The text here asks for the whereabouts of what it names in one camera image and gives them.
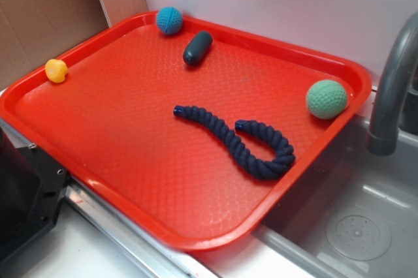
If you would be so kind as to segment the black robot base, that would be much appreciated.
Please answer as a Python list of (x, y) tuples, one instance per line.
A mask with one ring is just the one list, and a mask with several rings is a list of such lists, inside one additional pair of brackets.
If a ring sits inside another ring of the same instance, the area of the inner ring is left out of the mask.
[(66, 168), (39, 147), (15, 147), (1, 131), (1, 265), (57, 223)]

